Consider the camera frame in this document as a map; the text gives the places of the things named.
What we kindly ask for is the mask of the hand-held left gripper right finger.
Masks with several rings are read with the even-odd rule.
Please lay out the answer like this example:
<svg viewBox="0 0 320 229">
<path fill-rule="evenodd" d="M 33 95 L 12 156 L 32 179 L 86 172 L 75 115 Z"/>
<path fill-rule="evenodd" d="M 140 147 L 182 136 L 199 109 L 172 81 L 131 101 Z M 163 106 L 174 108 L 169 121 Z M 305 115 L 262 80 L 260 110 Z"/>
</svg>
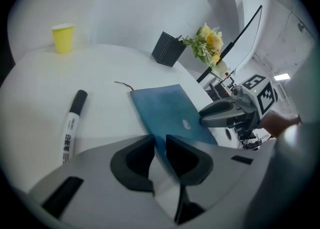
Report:
<svg viewBox="0 0 320 229">
<path fill-rule="evenodd" d="M 218 146 L 176 135 L 166 136 L 166 158 L 179 183 L 180 225 L 205 213 L 236 185 L 256 152 Z"/>
</svg>

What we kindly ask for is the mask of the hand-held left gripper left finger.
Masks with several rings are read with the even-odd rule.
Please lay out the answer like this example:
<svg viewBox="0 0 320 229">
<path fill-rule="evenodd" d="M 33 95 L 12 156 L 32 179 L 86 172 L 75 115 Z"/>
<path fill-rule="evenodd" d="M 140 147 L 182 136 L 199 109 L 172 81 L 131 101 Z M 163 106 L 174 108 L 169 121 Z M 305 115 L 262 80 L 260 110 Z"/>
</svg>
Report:
<svg viewBox="0 0 320 229">
<path fill-rule="evenodd" d="M 152 135 L 81 152 L 41 179 L 29 197 L 55 229 L 172 229 L 154 198 Z"/>
</svg>

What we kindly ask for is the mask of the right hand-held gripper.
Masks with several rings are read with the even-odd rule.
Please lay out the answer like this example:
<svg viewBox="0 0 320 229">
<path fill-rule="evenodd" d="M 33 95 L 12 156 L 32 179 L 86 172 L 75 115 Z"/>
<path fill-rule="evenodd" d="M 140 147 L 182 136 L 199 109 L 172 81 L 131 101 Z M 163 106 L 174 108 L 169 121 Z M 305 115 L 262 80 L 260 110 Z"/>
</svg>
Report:
<svg viewBox="0 0 320 229">
<path fill-rule="evenodd" d="M 231 98 L 216 100 L 200 110 L 200 123 L 208 128 L 234 126 L 239 136 L 250 136 L 278 101 L 278 94 L 268 77 L 255 74 L 235 86 Z"/>
</svg>

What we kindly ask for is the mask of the black white marker pen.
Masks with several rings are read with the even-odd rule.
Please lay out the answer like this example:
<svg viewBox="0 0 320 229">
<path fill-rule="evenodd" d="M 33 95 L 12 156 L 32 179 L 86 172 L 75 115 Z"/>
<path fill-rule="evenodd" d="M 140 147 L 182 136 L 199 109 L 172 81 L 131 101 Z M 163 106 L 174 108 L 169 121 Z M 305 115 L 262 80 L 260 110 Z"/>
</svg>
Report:
<svg viewBox="0 0 320 229">
<path fill-rule="evenodd" d="M 77 127 L 87 96 L 86 91 L 78 90 L 67 113 L 59 144 L 60 164 L 68 162 L 73 157 Z"/>
</svg>

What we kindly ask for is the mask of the blue notebook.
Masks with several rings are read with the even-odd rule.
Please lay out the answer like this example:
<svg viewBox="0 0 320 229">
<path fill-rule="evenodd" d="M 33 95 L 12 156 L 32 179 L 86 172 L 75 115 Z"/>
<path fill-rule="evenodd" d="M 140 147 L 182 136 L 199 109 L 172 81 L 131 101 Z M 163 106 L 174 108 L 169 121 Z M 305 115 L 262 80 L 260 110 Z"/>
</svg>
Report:
<svg viewBox="0 0 320 229">
<path fill-rule="evenodd" d="M 110 168 L 122 183 L 151 186 L 149 168 L 156 153 L 182 184 L 200 184 L 213 170 L 212 158 L 192 141 L 216 145 L 212 133 L 200 124 L 200 115 L 179 85 L 137 89 L 131 100 L 149 136 L 114 154 Z"/>
</svg>

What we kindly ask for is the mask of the black square pen holder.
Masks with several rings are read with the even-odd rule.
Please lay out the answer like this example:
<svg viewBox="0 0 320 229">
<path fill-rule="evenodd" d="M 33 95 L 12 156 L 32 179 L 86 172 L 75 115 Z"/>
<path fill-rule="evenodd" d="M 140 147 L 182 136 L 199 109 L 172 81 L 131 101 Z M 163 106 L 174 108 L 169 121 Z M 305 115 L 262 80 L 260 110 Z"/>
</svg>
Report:
<svg viewBox="0 0 320 229">
<path fill-rule="evenodd" d="M 186 47 L 181 40 L 163 31 L 151 55 L 157 63 L 173 67 Z"/>
</svg>

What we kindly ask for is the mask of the person's right forearm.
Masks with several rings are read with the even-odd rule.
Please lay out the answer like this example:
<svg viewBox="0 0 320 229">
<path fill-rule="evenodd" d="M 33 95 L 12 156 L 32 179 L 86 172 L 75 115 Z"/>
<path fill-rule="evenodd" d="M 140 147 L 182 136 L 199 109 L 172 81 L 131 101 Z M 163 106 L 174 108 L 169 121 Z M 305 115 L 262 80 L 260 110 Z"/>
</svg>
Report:
<svg viewBox="0 0 320 229">
<path fill-rule="evenodd" d="M 300 124 L 301 118 L 294 114 L 293 117 L 283 117 L 274 110 L 270 110 L 260 121 L 258 129 L 266 130 L 272 137 L 278 138 L 287 128 Z"/>
</svg>

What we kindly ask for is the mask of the black mesh office chair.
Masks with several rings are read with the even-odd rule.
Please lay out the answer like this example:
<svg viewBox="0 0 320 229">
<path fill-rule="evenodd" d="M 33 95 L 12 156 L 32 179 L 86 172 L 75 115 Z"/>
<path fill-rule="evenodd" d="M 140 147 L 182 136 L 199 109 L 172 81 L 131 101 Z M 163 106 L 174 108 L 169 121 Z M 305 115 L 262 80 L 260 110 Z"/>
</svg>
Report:
<svg viewBox="0 0 320 229">
<path fill-rule="evenodd" d="M 262 141 L 253 133 L 260 122 L 259 109 L 242 84 L 233 85 L 231 95 L 214 101 L 208 110 L 209 128 L 234 129 L 242 149 L 260 148 Z"/>
</svg>

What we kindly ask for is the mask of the white desk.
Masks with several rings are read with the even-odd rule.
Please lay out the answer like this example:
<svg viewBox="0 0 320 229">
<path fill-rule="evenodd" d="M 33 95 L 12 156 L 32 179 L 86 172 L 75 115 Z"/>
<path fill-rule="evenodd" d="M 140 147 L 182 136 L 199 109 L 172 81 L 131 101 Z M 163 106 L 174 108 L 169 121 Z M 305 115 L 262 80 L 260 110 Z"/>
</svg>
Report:
<svg viewBox="0 0 320 229">
<path fill-rule="evenodd" d="M 0 87 L 0 158 L 9 183 L 28 192 L 59 165 L 64 121 L 78 90 L 88 96 L 75 153 L 145 134 L 131 89 L 179 84 L 200 110 L 210 97 L 180 64 L 167 67 L 145 51 L 97 44 L 59 55 L 27 53 Z"/>
</svg>

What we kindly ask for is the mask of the white yellow plush toy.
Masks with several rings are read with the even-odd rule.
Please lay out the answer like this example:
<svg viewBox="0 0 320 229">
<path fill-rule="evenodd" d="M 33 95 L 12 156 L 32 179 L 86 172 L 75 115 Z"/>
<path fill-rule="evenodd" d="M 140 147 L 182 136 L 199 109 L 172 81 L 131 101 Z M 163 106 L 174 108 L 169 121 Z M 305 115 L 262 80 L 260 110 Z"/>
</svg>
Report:
<svg viewBox="0 0 320 229">
<path fill-rule="evenodd" d="M 221 60 L 217 65 L 216 65 L 216 71 L 220 75 L 221 78 L 223 78 L 226 73 L 228 73 L 228 66 L 225 63 L 224 60 Z"/>
</svg>

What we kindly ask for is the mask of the yellow flower bouquet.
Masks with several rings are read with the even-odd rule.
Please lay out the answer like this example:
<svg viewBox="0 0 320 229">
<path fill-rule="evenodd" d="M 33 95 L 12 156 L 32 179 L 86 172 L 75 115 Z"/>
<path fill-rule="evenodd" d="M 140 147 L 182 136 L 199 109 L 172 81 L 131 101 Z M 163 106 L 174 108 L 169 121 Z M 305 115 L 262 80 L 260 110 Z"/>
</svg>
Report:
<svg viewBox="0 0 320 229">
<path fill-rule="evenodd" d="M 218 27 L 210 28 L 205 23 L 193 37 L 187 36 L 181 39 L 183 44 L 191 47 L 193 56 L 210 67 L 215 74 L 218 74 L 217 62 L 224 46 L 222 32 L 218 29 Z"/>
</svg>

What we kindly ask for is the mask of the yellow paper cup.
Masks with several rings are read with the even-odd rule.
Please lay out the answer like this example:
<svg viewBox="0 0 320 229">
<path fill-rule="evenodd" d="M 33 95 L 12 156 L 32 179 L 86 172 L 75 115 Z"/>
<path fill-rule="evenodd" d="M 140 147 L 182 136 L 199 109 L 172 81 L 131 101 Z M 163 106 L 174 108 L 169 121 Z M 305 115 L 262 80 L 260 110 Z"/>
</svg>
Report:
<svg viewBox="0 0 320 229">
<path fill-rule="evenodd" d="M 51 27 L 55 49 L 58 54 L 67 54 L 72 50 L 74 29 L 75 25 L 72 23 Z"/>
</svg>

